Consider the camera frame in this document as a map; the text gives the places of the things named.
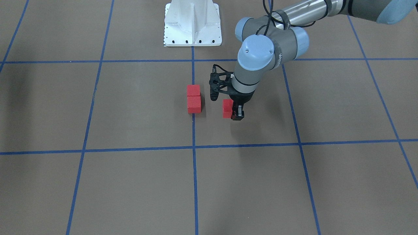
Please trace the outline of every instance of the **blue joint cap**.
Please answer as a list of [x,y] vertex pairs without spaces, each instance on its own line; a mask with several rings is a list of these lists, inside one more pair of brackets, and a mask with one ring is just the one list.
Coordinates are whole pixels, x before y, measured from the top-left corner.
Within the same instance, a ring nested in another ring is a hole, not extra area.
[[244,17],[241,20],[238,21],[237,26],[235,26],[235,37],[242,42],[242,30],[244,29],[245,23],[252,19],[251,17]]
[[238,51],[238,63],[248,71],[256,71],[266,67],[273,57],[273,42],[264,35],[248,36]]
[[305,54],[309,48],[309,36],[308,33],[301,27],[290,28],[296,36],[296,42],[298,44],[298,52],[296,53],[295,59]]
[[417,0],[392,0],[380,13],[376,22],[392,25],[405,18],[414,8]]

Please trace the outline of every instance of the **red cube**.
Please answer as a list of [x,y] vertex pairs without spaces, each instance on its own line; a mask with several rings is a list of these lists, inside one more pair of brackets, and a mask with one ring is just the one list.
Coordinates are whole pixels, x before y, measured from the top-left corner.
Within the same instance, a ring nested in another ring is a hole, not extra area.
[[200,85],[187,85],[187,96],[200,96]]
[[201,112],[200,96],[188,96],[187,97],[187,112],[188,113],[200,113]]
[[234,101],[231,99],[224,100],[224,104],[223,104],[223,117],[224,118],[231,118],[233,104],[234,104]]

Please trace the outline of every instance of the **brown floor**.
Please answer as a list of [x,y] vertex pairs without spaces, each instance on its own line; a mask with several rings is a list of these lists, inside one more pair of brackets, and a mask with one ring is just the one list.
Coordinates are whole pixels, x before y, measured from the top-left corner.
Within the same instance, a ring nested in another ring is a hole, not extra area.
[[222,45],[196,48],[163,47],[166,3],[0,1],[0,234],[417,233],[416,11],[307,28],[238,122],[209,74],[261,1],[215,1]]

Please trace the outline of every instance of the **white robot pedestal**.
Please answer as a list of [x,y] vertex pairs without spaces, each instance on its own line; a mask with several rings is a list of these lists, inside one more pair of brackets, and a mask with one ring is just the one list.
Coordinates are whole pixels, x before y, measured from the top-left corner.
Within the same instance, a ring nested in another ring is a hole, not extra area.
[[212,0],[172,0],[166,5],[164,46],[219,46],[219,6]]

